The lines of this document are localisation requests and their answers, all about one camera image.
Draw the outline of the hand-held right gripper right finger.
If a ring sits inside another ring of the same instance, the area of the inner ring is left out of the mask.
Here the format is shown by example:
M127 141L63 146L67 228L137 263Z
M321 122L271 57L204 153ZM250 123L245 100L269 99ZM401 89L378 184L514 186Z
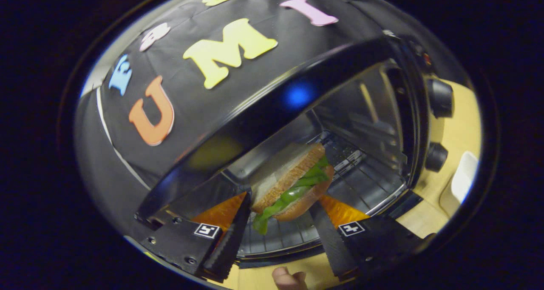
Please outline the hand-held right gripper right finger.
M370 280L402 266L427 245L388 215L369 216L322 195L312 206L312 219L334 276Z

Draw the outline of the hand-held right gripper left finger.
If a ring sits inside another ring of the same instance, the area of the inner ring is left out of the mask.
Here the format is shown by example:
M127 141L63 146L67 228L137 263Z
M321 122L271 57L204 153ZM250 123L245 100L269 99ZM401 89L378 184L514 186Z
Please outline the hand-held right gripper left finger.
M172 218L143 239L142 247L185 274L223 282L237 258L250 203L243 192L192 219Z

